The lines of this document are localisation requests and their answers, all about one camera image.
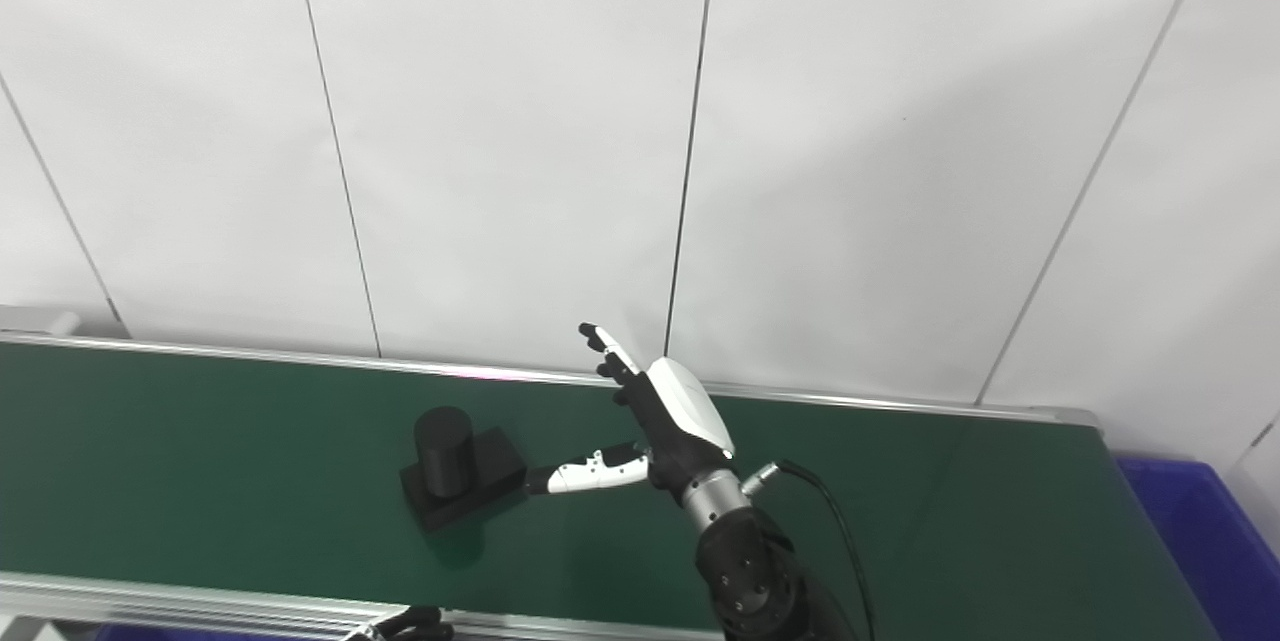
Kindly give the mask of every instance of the white wall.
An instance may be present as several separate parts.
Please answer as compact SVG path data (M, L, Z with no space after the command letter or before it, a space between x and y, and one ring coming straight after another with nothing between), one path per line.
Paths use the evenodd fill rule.
M0 0L54 180L0 107L0 303L548 368L594 319L1280 505L1274 0L710 0L690 148L703 3Z

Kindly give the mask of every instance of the robotic hand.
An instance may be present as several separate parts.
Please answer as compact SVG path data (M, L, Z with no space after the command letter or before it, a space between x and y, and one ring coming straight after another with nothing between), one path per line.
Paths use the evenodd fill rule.
M613 399L631 409L648 448L621 444L530 470L525 489L562 494L648 480L668 491L698 530L695 566L728 641L856 641L827 587L748 498L777 464L741 484L724 421L689 368L664 357L640 371L603 328L582 322L579 331L604 354L596 372L622 386Z

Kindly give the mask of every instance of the black rectangular block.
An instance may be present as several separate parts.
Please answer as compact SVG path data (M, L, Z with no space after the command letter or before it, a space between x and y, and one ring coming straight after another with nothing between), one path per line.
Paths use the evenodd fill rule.
M476 482L460 496L439 499L429 494L420 464L407 464L401 470L404 498L428 531L436 531L524 485L525 462L502 429L477 432L474 445Z

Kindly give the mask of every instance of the black cable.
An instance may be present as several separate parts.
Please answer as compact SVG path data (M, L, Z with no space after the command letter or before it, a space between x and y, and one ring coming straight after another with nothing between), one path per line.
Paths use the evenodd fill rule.
M863 562L858 555L858 549L854 546L854 536L849 532L849 525L845 523L845 513L840 512L840 504L836 503L836 498L831 495L831 490L822 482L822 479L818 479L818 473L809 471L809 468L803 467L803 464L797 464L787 459L781 459L777 464L778 471L782 473L791 473L791 476L795 476L820 491L822 498L827 500L827 505L831 505L831 513L836 517L836 523L840 525L841 535L845 536L845 549L849 550L849 562L854 567L854 576L858 577L858 591L863 597L863 614L867 619L867 637L868 641L876 641L876 612L872 610L872 597L867 587L867 574L863 572Z

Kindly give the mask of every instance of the black cylinder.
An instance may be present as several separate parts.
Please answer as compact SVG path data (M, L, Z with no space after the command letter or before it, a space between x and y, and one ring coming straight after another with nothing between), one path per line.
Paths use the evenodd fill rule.
M413 438L429 494L452 499L471 490L476 482L476 455L466 412L454 407L430 409L413 423Z

